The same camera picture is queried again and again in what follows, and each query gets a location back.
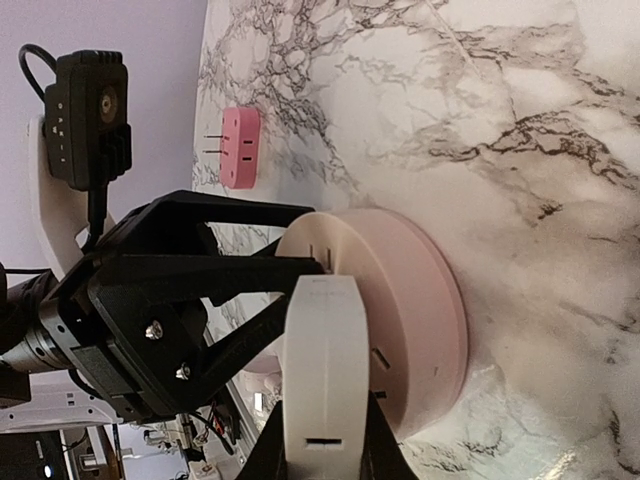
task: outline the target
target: marble surface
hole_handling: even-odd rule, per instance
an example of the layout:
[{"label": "marble surface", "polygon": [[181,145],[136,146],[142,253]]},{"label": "marble surface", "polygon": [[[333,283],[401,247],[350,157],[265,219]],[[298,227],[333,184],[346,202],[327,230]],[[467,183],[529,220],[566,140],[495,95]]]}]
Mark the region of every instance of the marble surface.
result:
[{"label": "marble surface", "polygon": [[[636,0],[210,0],[194,187],[379,206],[460,283],[460,401],[402,444],[420,478],[640,478]],[[226,191],[221,110],[263,118],[258,184]],[[228,252],[276,238],[223,226]],[[232,328],[264,298],[224,307]]]}]

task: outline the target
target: pink disc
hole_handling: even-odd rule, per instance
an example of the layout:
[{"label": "pink disc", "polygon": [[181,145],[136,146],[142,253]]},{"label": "pink disc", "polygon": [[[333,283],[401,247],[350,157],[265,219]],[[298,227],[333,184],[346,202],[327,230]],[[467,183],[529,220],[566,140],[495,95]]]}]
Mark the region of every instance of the pink disc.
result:
[{"label": "pink disc", "polygon": [[424,232],[384,210],[311,213],[286,230],[277,255],[313,256],[355,277],[367,310],[370,387],[398,440],[453,406],[467,324],[455,279]]}]

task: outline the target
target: pink block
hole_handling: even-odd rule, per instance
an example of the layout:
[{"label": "pink block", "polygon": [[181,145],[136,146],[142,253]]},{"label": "pink block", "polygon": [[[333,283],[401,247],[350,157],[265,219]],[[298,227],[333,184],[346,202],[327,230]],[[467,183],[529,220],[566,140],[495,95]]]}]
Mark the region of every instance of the pink block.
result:
[{"label": "pink block", "polygon": [[227,188],[253,188],[258,174],[260,113],[255,108],[225,108],[220,139],[220,182]]}]

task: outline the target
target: light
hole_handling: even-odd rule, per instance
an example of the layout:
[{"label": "light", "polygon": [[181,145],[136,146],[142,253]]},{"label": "light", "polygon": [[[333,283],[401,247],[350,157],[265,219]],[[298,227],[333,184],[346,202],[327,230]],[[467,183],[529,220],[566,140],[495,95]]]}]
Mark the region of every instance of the light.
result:
[{"label": "light", "polygon": [[256,411],[258,412],[262,411],[262,394],[261,393],[256,393],[253,395],[253,406],[256,409]]}]

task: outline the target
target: black cable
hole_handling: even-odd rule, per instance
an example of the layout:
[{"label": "black cable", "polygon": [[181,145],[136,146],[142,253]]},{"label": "black cable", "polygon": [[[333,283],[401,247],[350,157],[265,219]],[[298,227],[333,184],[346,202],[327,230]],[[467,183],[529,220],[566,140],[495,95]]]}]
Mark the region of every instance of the black cable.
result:
[{"label": "black cable", "polygon": [[76,387],[78,387],[80,390],[82,390],[87,395],[95,397],[98,400],[102,400],[102,397],[97,392],[97,390],[95,390],[92,387],[90,387],[89,385],[87,385],[87,383],[84,380],[82,380],[82,378],[80,378],[80,374],[78,373],[78,370],[73,368],[71,370],[68,370],[68,372],[69,372],[69,378],[71,379],[71,381],[73,383],[76,384]]},{"label": "black cable", "polygon": [[42,275],[48,273],[48,268],[7,268],[4,271],[7,275]]},{"label": "black cable", "polygon": [[33,90],[36,92],[36,95],[38,95],[38,97],[40,97],[40,100],[44,102],[44,91],[42,90],[42,87],[36,80],[36,77],[33,76],[33,73],[29,68],[29,64],[27,63],[27,53],[35,55],[44,63],[46,63],[47,66],[53,71],[53,73],[56,73],[58,67],[56,59],[53,58],[53,55],[47,52],[44,48],[39,47],[38,45],[33,45],[31,43],[23,45],[20,48],[20,52],[18,53],[18,61],[20,62],[20,69],[22,70],[22,73],[27,79],[27,82],[29,82],[29,85],[31,85],[31,88],[33,88]]},{"label": "black cable", "polygon": [[82,438],[76,442],[73,442],[71,445],[67,446],[67,445],[63,445],[63,447],[65,447],[65,449],[62,451],[62,453],[65,452],[69,452],[71,450],[73,450],[74,448],[82,445],[84,443],[84,441],[89,437],[89,432],[87,432],[85,430],[84,435],[82,435]]},{"label": "black cable", "polygon": [[233,451],[233,448],[231,447],[231,445],[229,445],[229,442],[227,442],[227,439],[224,438],[222,435],[220,435],[220,432],[218,432],[218,430],[216,429],[215,425],[213,425],[213,423],[211,423],[209,420],[204,418],[199,413],[193,412],[193,413],[189,413],[189,415],[192,418],[195,418],[196,420],[200,420],[207,427],[209,427],[209,430],[211,430],[215,434],[215,436],[218,437],[218,440],[220,440],[220,442],[222,443],[222,446],[224,447],[224,449],[229,455],[233,456],[235,454],[235,452]]},{"label": "black cable", "polygon": [[87,254],[93,250],[104,233],[104,221],[107,218],[107,187],[89,190],[89,237],[82,246],[82,252]]}]

